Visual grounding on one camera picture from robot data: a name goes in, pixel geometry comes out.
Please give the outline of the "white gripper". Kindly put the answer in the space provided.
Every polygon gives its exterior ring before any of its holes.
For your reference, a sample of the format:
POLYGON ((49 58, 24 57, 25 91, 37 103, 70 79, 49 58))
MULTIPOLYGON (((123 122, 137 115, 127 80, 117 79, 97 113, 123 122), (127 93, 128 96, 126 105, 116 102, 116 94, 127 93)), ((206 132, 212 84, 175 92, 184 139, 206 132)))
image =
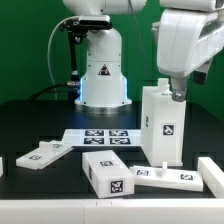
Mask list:
POLYGON ((172 99, 188 96, 188 76, 224 48, 224 9, 166 9, 159 23, 157 66, 171 78, 172 99))

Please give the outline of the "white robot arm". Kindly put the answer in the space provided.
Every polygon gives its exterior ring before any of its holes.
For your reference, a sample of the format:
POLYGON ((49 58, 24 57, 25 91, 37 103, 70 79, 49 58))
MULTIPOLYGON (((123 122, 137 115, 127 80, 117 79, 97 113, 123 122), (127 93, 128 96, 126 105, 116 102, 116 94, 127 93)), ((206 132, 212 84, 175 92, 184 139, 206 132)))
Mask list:
MULTIPOLYGON (((147 0, 62 0, 73 13, 74 38, 87 40, 87 70, 75 104, 95 112, 114 112, 131 104, 121 72, 122 39, 112 15, 141 11, 147 0)), ((160 0, 165 8, 153 25, 157 66, 171 78, 172 99, 188 96, 191 73, 206 79, 209 61, 224 48, 224 0, 160 0)))

